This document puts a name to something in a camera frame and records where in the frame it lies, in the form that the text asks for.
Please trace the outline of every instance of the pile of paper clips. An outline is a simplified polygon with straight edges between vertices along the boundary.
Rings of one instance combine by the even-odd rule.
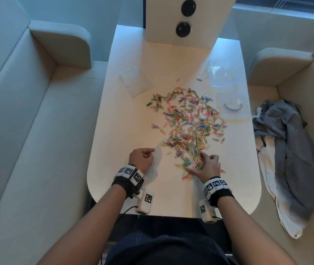
[[[179,106],[172,105],[171,102],[177,97]],[[172,129],[169,132],[169,137],[165,138],[160,145],[174,148],[174,158],[180,157],[183,160],[183,163],[175,164],[181,169],[199,170],[202,168],[200,151],[210,147],[207,137],[211,133],[216,135],[216,138],[212,138],[213,141],[221,142],[221,144],[225,141],[224,129],[227,128],[227,125],[220,118],[219,113],[207,104],[209,101],[213,101],[213,99],[207,96],[199,98],[194,90],[178,87],[166,96],[153,95],[151,102],[146,104],[147,107],[158,112],[160,109],[164,109],[162,102],[167,103],[167,111],[163,112],[167,122],[163,128],[155,124],[151,124],[151,126],[154,129],[159,129],[164,135],[167,135],[164,128],[169,125]],[[193,176],[185,172],[182,179],[191,180]]]

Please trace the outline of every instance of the window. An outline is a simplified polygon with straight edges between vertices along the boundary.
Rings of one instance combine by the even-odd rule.
[[[314,0],[236,0],[236,3],[314,13]]]

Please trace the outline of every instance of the person's right hand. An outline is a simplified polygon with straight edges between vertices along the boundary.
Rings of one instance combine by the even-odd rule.
[[[199,171],[195,169],[187,169],[187,172],[197,176],[202,184],[205,184],[212,177],[221,177],[221,164],[219,163],[219,156],[208,156],[204,152],[201,152],[200,154],[204,164],[203,168]]]

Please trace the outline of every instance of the round black speaker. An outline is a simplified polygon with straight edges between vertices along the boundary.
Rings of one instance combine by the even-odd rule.
[[[181,13],[186,17],[190,17],[192,14],[194,14],[195,9],[196,3],[194,2],[194,0],[186,0],[181,5]]]
[[[191,26],[186,21],[179,22],[175,32],[179,37],[186,37],[191,32]]]

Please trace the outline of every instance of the forearm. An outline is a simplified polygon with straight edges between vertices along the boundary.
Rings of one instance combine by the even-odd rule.
[[[39,261],[38,265],[97,265],[126,197],[113,185],[98,203]]]
[[[244,264],[296,264],[233,197],[221,197],[217,207]]]

